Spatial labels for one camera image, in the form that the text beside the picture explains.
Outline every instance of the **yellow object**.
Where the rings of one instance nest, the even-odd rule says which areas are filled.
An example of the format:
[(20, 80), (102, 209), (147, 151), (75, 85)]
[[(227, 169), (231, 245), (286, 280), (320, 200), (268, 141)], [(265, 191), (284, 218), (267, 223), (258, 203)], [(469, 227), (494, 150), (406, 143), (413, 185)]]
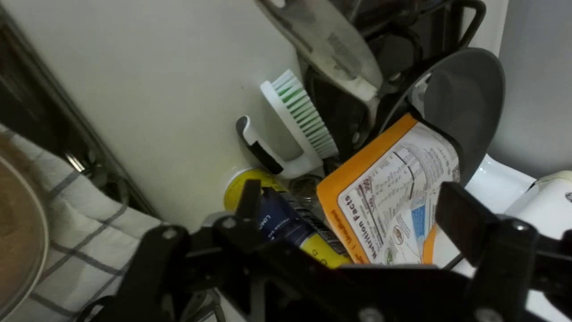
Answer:
[(435, 241), (436, 241), (438, 232), (440, 232), (440, 227), (433, 225), (431, 230), (429, 230), (429, 236), (426, 237), (424, 252), (422, 252), (422, 262), (424, 264), (433, 264), (435, 262)]
[(318, 184), (318, 198), (327, 216), (327, 221), (333, 225), (335, 232), (352, 255), (356, 262), (368, 262), (368, 255), (360, 245), (352, 225), (343, 216), (343, 211), (338, 203), (338, 194), (347, 185), (351, 185), (361, 173), (365, 173), (379, 157), (383, 157), (401, 137), (404, 137), (417, 119), (413, 116), (401, 117), (393, 126), (385, 134), (377, 135), (368, 146), (365, 146), (358, 155), (349, 159), (340, 166), (333, 175), (326, 177)]
[(245, 182), (247, 180), (261, 180), (261, 184), (265, 187), (274, 187), (276, 191), (286, 191), (284, 185), (281, 184), (281, 180), (277, 180), (272, 173), (258, 169), (258, 168), (250, 168), (245, 171), (240, 171), (238, 175), (234, 175), (225, 189), (225, 211), (227, 212), (234, 212), (240, 202), (240, 196), (243, 194), (245, 189)]
[(338, 253), (331, 245), (327, 245), (327, 241), (320, 234), (311, 234), (309, 237), (306, 237), (301, 248), (329, 268), (338, 268), (351, 262), (349, 257)]

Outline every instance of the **checkered cloth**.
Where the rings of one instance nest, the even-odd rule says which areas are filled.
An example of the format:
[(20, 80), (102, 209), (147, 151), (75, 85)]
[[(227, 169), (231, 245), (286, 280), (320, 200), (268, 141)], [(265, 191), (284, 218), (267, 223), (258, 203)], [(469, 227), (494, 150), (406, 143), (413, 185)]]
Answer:
[(75, 320), (90, 302), (116, 291), (141, 236), (161, 221), (111, 200), (68, 162), (6, 126), (0, 132), (31, 159), (25, 168), (49, 194), (50, 225), (41, 278), (7, 320)]

